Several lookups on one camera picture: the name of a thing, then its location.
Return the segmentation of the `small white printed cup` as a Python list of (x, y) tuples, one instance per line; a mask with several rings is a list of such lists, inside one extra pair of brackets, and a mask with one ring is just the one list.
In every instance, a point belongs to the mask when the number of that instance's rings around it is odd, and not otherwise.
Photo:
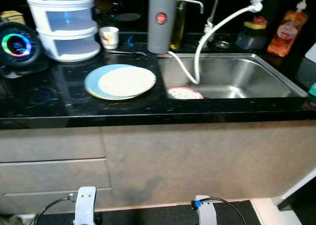
[(99, 29), (102, 46), (105, 49), (116, 49), (119, 45), (119, 28), (101, 27)]

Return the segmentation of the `light blue plate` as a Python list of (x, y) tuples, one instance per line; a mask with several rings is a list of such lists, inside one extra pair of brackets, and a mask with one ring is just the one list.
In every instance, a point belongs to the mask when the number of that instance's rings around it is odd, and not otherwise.
[(97, 87), (97, 81), (108, 71), (114, 70), (117, 68), (121, 67), (128, 67), (128, 66), (135, 66), (135, 65), (128, 65), (128, 64), (109, 64), (109, 65), (104, 65), (102, 67), (99, 67), (93, 71), (91, 71), (85, 78), (85, 89), (86, 91), (91, 94), (92, 96), (95, 96), (97, 98), (101, 98), (104, 100), (128, 100), (133, 97), (139, 96), (134, 95), (134, 96), (127, 96), (127, 97), (115, 97), (108, 95), (104, 93), (103, 91), (99, 90)]

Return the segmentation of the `yellow sponge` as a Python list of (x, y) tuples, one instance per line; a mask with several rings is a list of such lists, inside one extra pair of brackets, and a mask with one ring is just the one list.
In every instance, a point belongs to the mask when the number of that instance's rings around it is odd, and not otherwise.
[(244, 26), (250, 29), (266, 29), (267, 23), (247, 21), (247, 22), (244, 22)]

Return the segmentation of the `yellow oil bottle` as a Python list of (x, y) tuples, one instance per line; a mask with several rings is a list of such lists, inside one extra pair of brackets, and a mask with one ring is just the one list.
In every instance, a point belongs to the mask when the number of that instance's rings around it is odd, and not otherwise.
[(184, 34), (184, 26), (187, 15), (187, 4), (184, 1), (178, 1), (176, 6), (176, 17), (174, 28), (172, 30), (170, 49), (180, 49)]

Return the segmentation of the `small yellow box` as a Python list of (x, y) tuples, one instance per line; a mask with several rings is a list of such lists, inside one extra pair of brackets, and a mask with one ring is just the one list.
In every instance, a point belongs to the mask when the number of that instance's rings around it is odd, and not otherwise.
[(23, 14), (15, 10), (0, 12), (0, 22), (18, 22), (23, 25), (26, 24)]

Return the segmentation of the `steel fork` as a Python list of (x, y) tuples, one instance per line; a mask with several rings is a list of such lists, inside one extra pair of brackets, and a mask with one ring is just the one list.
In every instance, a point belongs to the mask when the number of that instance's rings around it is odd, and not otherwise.
[(129, 51), (115, 51), (115, 50), (109, 49), (107, 53), (115, 54), (115, 55), (140, 55), (140, 56), (147, 57), (147, 54), (142, 51), (129, 52)]

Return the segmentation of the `stainless steel sink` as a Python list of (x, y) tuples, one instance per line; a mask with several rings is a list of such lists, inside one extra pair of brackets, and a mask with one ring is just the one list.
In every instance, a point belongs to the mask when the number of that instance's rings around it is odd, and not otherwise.
[(307, 97), (280, 71), (252, 53), (202, 53), (199, 84), (194, 84), (169, 54), (158, 55), (165, 87), (193, 89), (205, 98)]

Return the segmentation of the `cream floral plate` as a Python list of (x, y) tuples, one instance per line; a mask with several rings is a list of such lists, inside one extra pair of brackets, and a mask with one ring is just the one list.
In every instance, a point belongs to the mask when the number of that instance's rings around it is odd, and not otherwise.
[(97, 87), (115, 97), (142, 94), (156, 83), (154, 73), (145, 68), (128, 66), (106, 72), (98, 81)]

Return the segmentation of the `grey cabinet door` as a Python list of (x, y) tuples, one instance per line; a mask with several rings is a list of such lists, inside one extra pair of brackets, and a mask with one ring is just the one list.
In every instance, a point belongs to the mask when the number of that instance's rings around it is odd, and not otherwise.
[(238, 123), (231, 198), (280, 196), (315, 168), (316, 122)]
[(236, 200), (228, 142), (203, 124), (102, 128), (113, 201), (117, 206), (187, 203), (196, 195)]

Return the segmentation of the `white tiered food container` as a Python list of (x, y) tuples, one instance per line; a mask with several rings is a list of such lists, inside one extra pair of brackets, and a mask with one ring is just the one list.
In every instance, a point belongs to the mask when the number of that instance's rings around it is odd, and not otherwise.
[(93, 0), (26, 0), (45, 55), (58, 62), (95, 57), (101, 45), (95, 39)]

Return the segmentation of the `orange soap pump pouch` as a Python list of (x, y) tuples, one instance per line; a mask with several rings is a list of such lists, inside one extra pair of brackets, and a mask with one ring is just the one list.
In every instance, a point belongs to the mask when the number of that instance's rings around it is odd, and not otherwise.
[(284, 14), (275, 35), (273, 35), (267, 47), (267, 53), (278, 57), (287, 56), (300, 31), (309, 19), (306, 8), (307, 0), (302, 0), (296, 5), (296, 10), (289, 10)]

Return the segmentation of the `grey water filter canister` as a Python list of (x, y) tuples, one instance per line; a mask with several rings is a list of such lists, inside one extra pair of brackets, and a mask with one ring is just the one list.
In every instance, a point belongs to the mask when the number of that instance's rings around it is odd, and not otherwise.
[(176, 17), (178, 2), (190, 2), (200, 6), (200, 13), (204, 5), (196, 0), (149, 0), (148, 8), (148, 50), (155, 54), (169, 51), (172, 30)]

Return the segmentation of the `chrome sink faucet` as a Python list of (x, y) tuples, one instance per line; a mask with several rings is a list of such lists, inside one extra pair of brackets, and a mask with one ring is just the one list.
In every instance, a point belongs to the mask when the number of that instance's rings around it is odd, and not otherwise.
[(204, 29), (204, 36), (199, 40), (199, 44), (206, 44), (208, 40), (211, 39), (211, 37), (214, 36), (215, 31), (217, 31), (221, 26), (226, 24), (226, 22), (230, 21), (231, 19), (237, 17), (241, 13), (244, 12), (260, 12), (263, 8), (262, 4), (263, 0), (251, 0), (251, 5), (247, 6), (247, 8), (244, 8), (242, 10), (237, 11), (236, 13), (231, 14), (229, 17), (224, 19), (224, 21), (221, 21), (219, 24), (214, 25), (212, 21), (214, 20), (215, 11), (217, 10), (217, 6), (219, 4), (219, 0), (215, 0), (213, 4), (213, 8), (211, 11), (211, 15), (207, 18), (207, 24), (205, 25)]

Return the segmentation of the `dark sponge holder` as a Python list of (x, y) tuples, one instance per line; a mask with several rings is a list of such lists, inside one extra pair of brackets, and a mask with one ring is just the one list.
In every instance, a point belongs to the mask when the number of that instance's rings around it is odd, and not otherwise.
[(241, 49), (262, 49), (267, 41), (267, 29), (250, 29), (245, 26), (237, 36), (236, 45)]

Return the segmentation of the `pink rimmed floral plate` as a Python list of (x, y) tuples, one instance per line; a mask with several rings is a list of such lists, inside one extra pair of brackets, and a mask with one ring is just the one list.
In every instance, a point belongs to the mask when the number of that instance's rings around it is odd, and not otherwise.
[(204, 99), (204, 96), (191, 88), (188, 87), (173, 87), (167, 89), (167, 94), (169, 98), (174, 100), (196, 100)]

